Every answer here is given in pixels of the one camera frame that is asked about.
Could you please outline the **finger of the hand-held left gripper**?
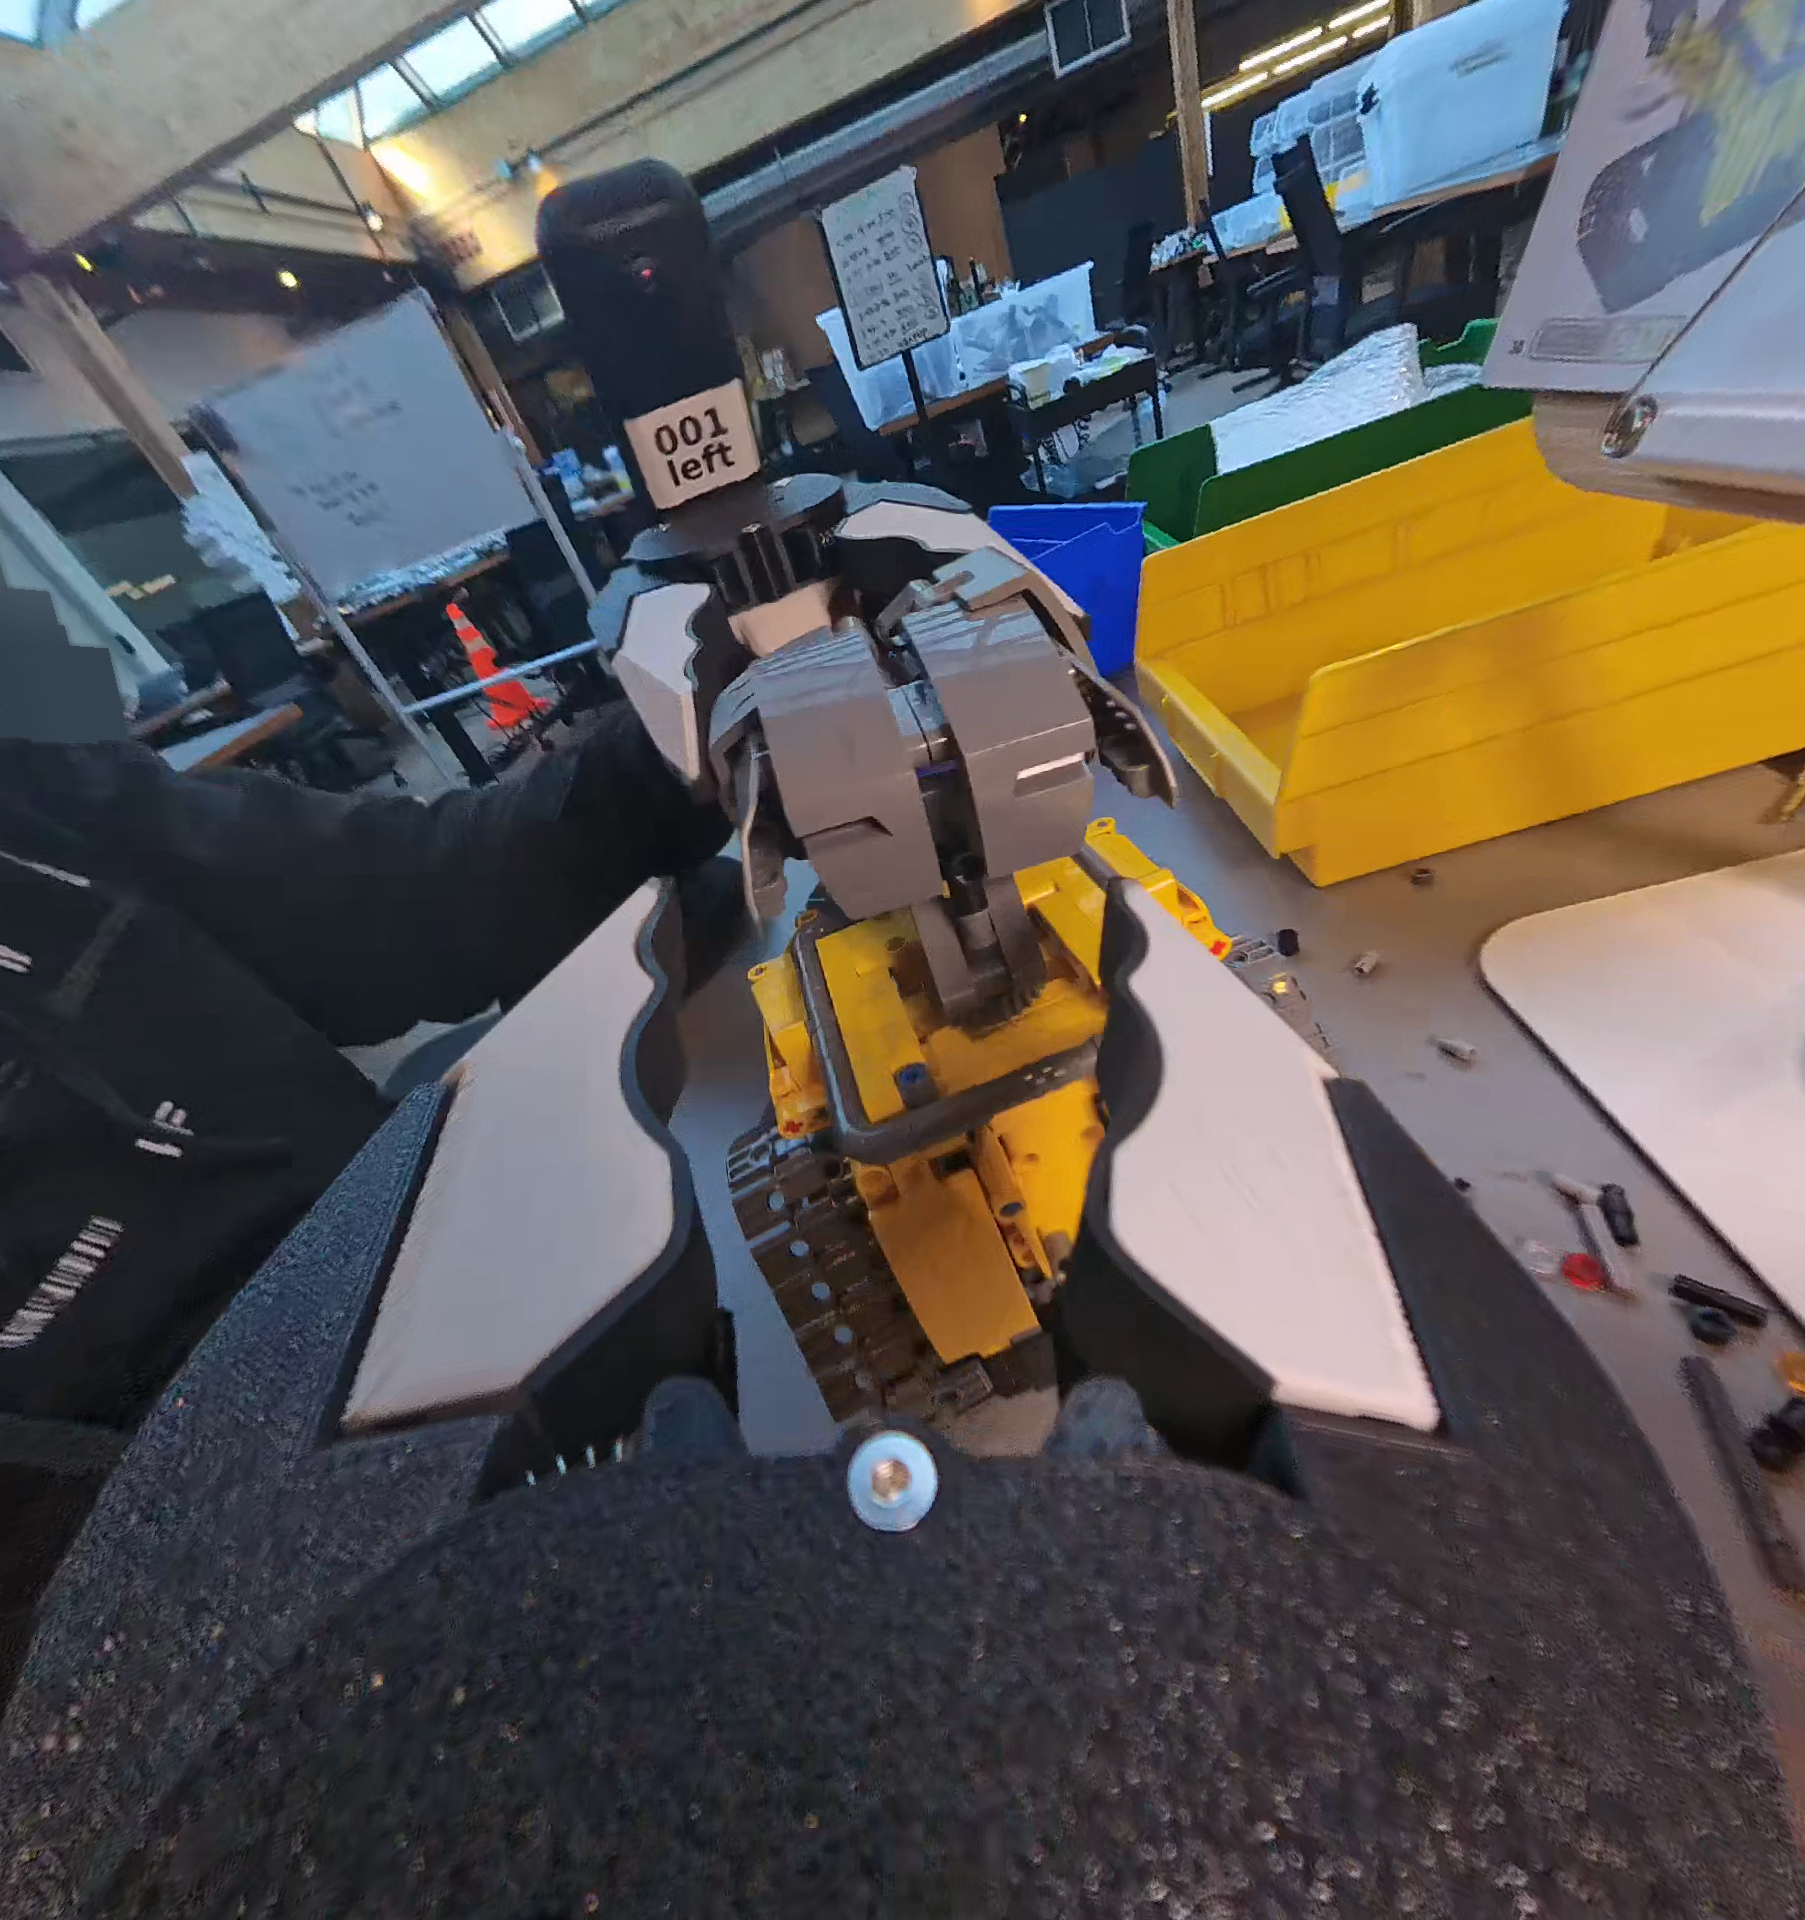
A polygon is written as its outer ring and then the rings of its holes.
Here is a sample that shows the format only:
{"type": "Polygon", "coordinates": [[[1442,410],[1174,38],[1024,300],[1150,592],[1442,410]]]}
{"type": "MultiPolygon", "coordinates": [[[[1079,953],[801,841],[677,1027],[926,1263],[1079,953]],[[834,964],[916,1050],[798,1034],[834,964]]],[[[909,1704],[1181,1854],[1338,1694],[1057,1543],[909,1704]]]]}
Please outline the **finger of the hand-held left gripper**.
{"type": "Polygon", "coordinates": [[[775,919],[771,757],[758,711],[768,657],[711,584],[636,588],[613,648],[613,674],[647,737],[693,797],[730,819],[751,919],[775,919]]]}
{"type": "Polygon", "coordinates": [[[1177,771],[1140,703],[1092,657],[1092,623],[1069,592],[964,507],[877,495],[834,525],[834,576],[885,644],[923,611],[970,617],[1024,605],[1066,657],[1092,715],[1096,755],[1140,799],[1177,804],[1177,771]]]}

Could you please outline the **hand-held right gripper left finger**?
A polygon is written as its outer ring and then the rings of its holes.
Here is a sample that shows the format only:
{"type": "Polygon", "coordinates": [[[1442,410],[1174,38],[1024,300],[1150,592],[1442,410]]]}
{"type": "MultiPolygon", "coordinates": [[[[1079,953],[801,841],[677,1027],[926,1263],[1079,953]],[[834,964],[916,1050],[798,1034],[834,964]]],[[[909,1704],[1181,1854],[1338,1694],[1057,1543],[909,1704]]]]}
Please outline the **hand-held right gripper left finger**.
{"type": "Polygon", "coordinates": [[[504,1470],[610,1454],[663,1381],[726,1402],[677,1135],[686,932],[646,881],[457,1068],[341,1396],[342,1438],[498,1419],[504,1470]]]}

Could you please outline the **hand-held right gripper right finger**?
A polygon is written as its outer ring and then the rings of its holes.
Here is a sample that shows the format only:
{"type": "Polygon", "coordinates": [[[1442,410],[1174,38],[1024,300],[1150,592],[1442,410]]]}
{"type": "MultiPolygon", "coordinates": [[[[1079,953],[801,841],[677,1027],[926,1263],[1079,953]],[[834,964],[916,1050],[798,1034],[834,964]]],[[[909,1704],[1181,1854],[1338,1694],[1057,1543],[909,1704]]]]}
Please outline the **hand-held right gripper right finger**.
{"type": "Polygon", "coordinates": [[[1128,876],[1104,881],[1102,990],[1104,1139],[1061,1284],[1066,1354],[1213,1466],[1246,1466],[1282,1415],[1438,1433],[1340,1073],[1128,876]]]}

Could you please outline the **yellow grey brick robot model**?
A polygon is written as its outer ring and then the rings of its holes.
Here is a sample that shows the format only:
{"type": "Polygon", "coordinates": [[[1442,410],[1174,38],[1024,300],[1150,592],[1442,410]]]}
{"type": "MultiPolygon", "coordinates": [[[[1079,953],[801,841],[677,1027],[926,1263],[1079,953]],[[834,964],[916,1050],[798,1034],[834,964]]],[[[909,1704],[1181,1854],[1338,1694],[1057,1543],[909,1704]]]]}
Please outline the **yellow grey brick robot model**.
{"type": "Polygon", "coordinates": [[[840,1427],[950,1427],[1057,1381],[1057,1298],[1104,1139],[1104,881],[1233,939],[1096,819],[1096,727],[1035,613],[834,617],[771,648],[775,916],[749,990],[766,1114],[725,1161],[840,1427]]]}

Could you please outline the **metal wire page holder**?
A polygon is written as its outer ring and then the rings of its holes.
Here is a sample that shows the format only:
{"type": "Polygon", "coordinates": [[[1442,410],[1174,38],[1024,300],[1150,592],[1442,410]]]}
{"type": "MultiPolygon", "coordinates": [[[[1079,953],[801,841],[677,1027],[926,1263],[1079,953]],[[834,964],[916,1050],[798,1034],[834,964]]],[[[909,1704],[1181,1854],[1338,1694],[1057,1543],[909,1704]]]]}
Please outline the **metal wire page holder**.
{"type": "Polygon", "coordinates": [[[1681,330],[1605,454],[1715,485],[1805,493],[1805,211],[1788,211],[1681,330]]]}

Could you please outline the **instruction booklet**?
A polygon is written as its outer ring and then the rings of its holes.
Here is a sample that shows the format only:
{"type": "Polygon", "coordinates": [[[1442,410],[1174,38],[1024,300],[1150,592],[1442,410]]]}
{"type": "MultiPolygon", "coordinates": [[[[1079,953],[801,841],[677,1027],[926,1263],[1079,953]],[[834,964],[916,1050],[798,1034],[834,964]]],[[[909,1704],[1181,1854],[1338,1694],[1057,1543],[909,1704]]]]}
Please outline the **instruction booklet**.
{"type": "Polygon", "coordinates": [[[1805,4],[1612,4],[1484,381],[1619,394],[1805,205],[1805,4]]]}

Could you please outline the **orange traffic cone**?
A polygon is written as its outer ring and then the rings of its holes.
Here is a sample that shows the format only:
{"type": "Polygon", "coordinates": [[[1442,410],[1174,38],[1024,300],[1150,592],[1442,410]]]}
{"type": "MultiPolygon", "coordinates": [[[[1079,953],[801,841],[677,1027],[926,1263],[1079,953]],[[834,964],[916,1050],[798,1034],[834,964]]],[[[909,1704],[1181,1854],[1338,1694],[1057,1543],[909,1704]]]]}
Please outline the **orange traffic cone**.
{"type": "Polygon", "coordinates": [[[552,711],[545,695],[532,695],[520,679],[498,679],[498,657],[480,626],[465,613],[457,600],[443,605],[454,637],[460,651],[469,655],[469,665],[476,679],[485,686],[480,707],[490,716],[490,727],[498,734],[520,734],[523,727],[537,724],[542,715],[552,711]]]}

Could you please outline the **green plastic bin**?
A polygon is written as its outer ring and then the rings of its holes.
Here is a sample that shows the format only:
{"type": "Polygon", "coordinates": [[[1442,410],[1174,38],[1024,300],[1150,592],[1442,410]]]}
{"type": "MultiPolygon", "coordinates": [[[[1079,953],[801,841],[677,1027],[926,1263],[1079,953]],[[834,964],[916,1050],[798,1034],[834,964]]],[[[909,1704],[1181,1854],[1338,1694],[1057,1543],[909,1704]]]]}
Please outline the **green plastic bin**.
{"type": "Polygon", "coordinates": [[[1453,343],[1422,338],[1426,394],[1415,410],[1233,473],[1213,472],[1213,418],[1140,447],[1128,457],[1125,495],[1144,507],[1147,541],[1164,548],[1221,534],[1529,418],[1535,410],[1529,390],[1484,385],[1492,337],[1492,323],[1470,323],[1453,343]]]}

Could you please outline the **cluttered background table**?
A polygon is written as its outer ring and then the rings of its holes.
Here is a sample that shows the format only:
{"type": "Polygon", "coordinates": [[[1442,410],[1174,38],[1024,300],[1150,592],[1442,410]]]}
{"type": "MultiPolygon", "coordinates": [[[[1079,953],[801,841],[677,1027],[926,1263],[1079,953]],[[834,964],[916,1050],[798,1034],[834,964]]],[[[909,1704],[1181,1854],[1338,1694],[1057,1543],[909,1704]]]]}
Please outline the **cluttered background table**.
{"type": "Polygon", "coordinates": [[[823,307],[818,330],[827,359],[811,385],[830,418],[827,459],[867,483],[919,478],[978,507],[1024,507],[1039,493],[1035,467],[1061,493],[1061,449],[1024,447],[1022,410],[1061,400],[1138,358],[1102,338],[1096,261],[961,313],[950,331],[916,347],[916,373],[905,358],[861,368],[843,307],[823,307]]]}

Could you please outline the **paper sign on stand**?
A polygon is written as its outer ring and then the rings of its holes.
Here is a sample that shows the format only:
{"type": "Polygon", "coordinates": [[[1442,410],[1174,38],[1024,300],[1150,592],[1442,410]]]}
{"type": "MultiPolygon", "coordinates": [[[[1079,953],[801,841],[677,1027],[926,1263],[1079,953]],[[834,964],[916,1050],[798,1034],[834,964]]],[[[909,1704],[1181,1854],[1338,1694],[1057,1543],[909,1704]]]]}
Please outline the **paper sign on stand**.
{"type": "Polygon", "coordinates": [[[858,369],[950,337],[950,307],[911,161],[821,209],[818,231],[858,369]]]}

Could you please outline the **whiteboard on stand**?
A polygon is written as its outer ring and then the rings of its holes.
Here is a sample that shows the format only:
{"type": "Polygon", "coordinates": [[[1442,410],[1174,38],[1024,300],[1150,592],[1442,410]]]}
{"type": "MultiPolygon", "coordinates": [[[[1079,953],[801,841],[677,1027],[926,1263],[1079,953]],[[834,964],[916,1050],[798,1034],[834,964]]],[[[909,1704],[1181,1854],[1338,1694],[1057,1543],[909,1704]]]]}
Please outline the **whiteboard on stand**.
{"type": "Polygon", "coordinates": [[[478,700],[490,681],[402,700],[348,617],[363,603],[361,588],[537,517],[581,600],[595,603],[525,447],[480,404],[423,292],[193,400],[192,425],[361,679],[439,771],[460,755],[425,720],[478,700]]]}

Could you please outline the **clear plastic bag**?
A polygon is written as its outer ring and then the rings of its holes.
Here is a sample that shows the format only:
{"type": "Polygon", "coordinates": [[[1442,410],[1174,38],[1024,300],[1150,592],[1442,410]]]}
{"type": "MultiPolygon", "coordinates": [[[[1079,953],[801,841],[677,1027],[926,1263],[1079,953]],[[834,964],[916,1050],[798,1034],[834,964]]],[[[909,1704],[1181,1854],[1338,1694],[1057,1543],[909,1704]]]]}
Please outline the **clear plastic bag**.
{"type": "Polygon", "coordinates": [[[1422,331],[1415,323],[1396,323],[1340,349],[1301,381],[1215,417],[1209,422],[1213,472],[1233,473],[1325,444],[1355,425],[1400,417],[1425,394],[1422,331]]]}

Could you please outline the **yellow plastic bin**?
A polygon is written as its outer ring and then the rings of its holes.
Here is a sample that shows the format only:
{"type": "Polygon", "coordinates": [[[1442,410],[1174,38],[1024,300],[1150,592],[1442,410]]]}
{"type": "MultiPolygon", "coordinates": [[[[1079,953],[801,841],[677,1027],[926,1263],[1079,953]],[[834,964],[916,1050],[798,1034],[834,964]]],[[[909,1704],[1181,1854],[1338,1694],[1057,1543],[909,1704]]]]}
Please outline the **yellow plastic bin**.
{"type": "Polygon", "coordinates": [[[1330,887],[1805,749],[1805,522],[1573,488],[1517,418],[1150,555],[1138,681],[1330,887]]]}

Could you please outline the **black axle rod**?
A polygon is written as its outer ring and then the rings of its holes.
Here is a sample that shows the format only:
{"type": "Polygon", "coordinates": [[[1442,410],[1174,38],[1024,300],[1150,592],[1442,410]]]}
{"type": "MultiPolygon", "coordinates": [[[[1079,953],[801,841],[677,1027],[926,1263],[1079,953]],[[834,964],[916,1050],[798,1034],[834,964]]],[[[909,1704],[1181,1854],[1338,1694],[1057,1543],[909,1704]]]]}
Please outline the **black axle rod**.
{"type": "Polygon", "coordinates": [[[1805,1597],[1805,1559],[1777,1514],[1777,1500],[1756,1466],[1746,1432],[1730,1402],[1724,1380],[1706,1354],[1681,1357],[1681,1380],[1715,1453],[1715,1466],[1730,1485],[1743,1531],[1772,1587],[1805,1597]]]}

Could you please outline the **dark background table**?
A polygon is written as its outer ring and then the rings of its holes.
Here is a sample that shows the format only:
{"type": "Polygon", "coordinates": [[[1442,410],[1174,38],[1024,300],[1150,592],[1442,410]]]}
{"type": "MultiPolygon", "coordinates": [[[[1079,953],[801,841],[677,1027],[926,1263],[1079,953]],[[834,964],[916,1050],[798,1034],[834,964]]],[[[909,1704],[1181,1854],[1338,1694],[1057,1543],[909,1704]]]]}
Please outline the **dark background table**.
{"type": "Polygon", "coordinates": [[[1486,174],[1338,211],[1340,254],[1320,272],[1288,228],[1233,249],[1215,223],[1170,234],[1150,257],[1147,320],[1170,358],[1229,373],[1291,379],[1396,323],[1449,343],[1504,307],[1556,147],[1538,137],[1486,174]]]}

